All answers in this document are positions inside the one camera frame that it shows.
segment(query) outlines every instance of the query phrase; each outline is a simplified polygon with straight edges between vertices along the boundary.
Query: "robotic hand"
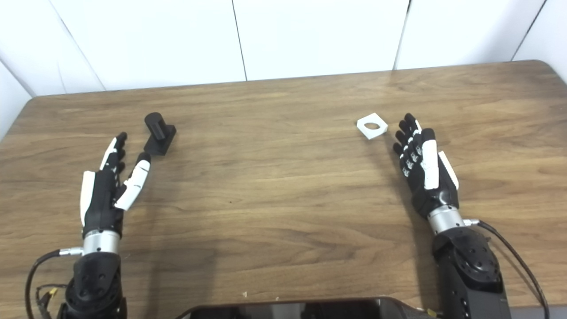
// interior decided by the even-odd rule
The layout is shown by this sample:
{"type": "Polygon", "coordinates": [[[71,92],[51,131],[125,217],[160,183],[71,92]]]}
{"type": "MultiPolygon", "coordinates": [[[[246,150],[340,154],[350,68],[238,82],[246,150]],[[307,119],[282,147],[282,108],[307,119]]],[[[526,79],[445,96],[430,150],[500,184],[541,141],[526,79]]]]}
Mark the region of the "robotic hand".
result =
{"type": "Polygon", "coordinates": [[[486,238],[459,214],[459,182],[444,152],[437,153],[435,133],[406,114],[393,146],[412,192],[412,205],[435,233],[433,257],[441,281],[446,318],[510,319],[496,256],[486,238]]]}
{"type": "Polygon", "coordinates": [[[129,178],[124,170],[126,133],[120,133],[104,153],[99,171],[86,171],[81,188],[83,256],[65,292],[58,319],[126,318],[122,297],[119,242],[124,211],[134,203],[150,170],[150,155],[141,153],[129,178]]]}
{"type": "Polygon", "coordinates": [[[400,121],[396,132],[400,143],[393,146],[400,157],[400,168],[412,192],[412,205],[429,220],[435,234],[464,225],[459,215],[459,181],[445,156],[437,153],[435,133],[421,129],[411,114],[400,121]]]}

